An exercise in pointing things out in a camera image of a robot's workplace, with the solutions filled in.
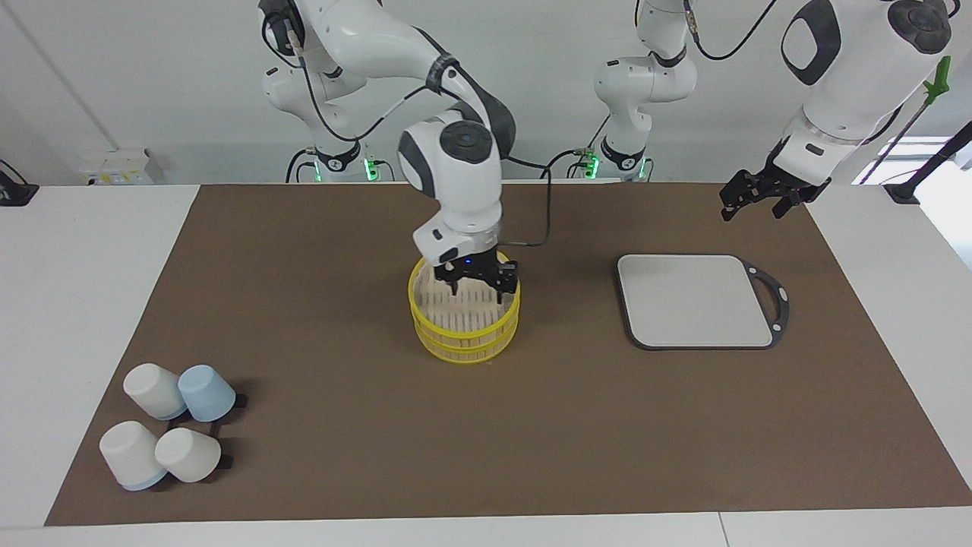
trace white wall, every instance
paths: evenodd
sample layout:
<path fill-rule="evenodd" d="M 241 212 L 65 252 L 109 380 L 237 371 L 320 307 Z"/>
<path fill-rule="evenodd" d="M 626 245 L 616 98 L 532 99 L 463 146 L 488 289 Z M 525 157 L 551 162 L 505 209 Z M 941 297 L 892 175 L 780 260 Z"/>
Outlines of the white wall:
<path fill-rule="evenodd" d="M 51 184 L 81 182 L 69 168 L 80 152 L 113 143 L 151 149 L 169 183 L 280 181 L 287 160 L 308 139 L 304 125 L 275 111 L 260 90 L 263 72 L 279 63 L 260 40 L 256 4 L 0 0 L 0 155 Z M 644 53 L 633 29 L 633 1 L 385 4 L 433 34 L 506 102 L 518 123 L 515 154 L 535 162 L 590 139 L 606 114 L 592 88 L 598 64 Z M 705 61 L 690 50 L 700 67 L 696 93 L 652 108 L 649 154 L 658 162 L 657 180 L 726 180 L 739 168 L 762 166 L 806 94 L 779 54 L 780 37 L 802 4 L 780 2 L 729 61 Z M 721 53 L 735 45 L 764 5 L 700 3 L 707 48 Z M 953 19 L 959 56 L 972 47 L 970 21 L 972 7 Z M 972 67 L 965 71 L 963 91 L 953 91 L 948 108 L 936 105 L 941 116 L 929 114 L 921 131 L 948 134 L 957 120 L 972 118 Z M 364 128 L 417 84 L 375 81 L 338 102 Z M 368 142 L 379 156 L 393 158 L 401 130 L 446 104 L 420 95 Z M 864 154 L 856 162 L 867 160 Z M 509 177 L 532 174 L 506 167 Z"/>

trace black pole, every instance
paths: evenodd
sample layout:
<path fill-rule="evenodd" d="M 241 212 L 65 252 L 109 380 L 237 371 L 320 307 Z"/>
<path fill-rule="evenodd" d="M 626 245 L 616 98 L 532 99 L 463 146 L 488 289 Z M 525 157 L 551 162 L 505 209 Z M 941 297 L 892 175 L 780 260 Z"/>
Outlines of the black pole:
<path fill-rule="evenodd" d="M 0 170 L 0 207 L 23 207 L 34 198 L 38 188 L 36 184 L 18 184 Z"/>
<path fill-rule="evenodd" d="M 918 204 L 918 200 L 915 199 L 915 190 L 918 189 L 918 185 L 924 182 L 924 179 L 928 178 L 931 173 L 935 172 L 935 169 L 942 166 L 943 163 L 947 162 L 949 158 L 954 156 L 958 151 L 965 148 L 969 142 L 972 142 L 972 122 L 969 122 L 962 128 L 954 137 L 949 139 L 949 142 L 945 143 L 934 156 L 931 157 L 921 168 L 914 174 L 908 182 L 902 184 L 885 184 L 885 190 L 887 194 L 891 196 L 891 199 L 896 203 L 902 204 Z"/>

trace round basket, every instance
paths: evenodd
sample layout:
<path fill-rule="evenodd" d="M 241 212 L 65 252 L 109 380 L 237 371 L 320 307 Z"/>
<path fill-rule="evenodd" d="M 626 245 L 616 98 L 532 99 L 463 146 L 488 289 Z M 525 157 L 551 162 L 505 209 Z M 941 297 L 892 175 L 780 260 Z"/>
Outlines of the round basket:
<path fill-rule="evenodd" d="M 502 253 L 499 256 L 508 260 Z M 408 304 L 422 346 L 447 363 L 475 365 L 496 357 L 513 340 L 520 315 L 520 285 L 497 304 L 495 289 L 464 278 L 452 296 L 449 285 L 435 280 L 433 268 L 421 259 L 408 279 Z"/>

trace table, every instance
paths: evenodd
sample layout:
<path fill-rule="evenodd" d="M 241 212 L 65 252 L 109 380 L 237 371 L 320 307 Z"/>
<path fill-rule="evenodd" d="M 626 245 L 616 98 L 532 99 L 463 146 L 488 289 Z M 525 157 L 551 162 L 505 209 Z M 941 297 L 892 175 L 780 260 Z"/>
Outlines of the table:
<path fill-rule="evenodd" d="M 197 187 L 47 188 L 0 211 L 0 542 L 405 545 L 968 545 L 972 508 L 36 529 Z M 972 478 L 972 272 L 917 207 L 834 187 L 811 212 L 956 466 Z"/>

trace blue cup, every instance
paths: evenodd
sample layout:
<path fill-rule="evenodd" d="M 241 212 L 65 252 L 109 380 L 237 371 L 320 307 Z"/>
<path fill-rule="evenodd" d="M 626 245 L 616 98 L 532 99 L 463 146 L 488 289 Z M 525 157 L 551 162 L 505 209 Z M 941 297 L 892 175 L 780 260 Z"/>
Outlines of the blue cup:
<path fill-rule="evenodd" d="M 184 372 L 179 377 L 179 391 L 196 421 L 216 421 L 236 404 L 236 391 L 209 365 Z"/>

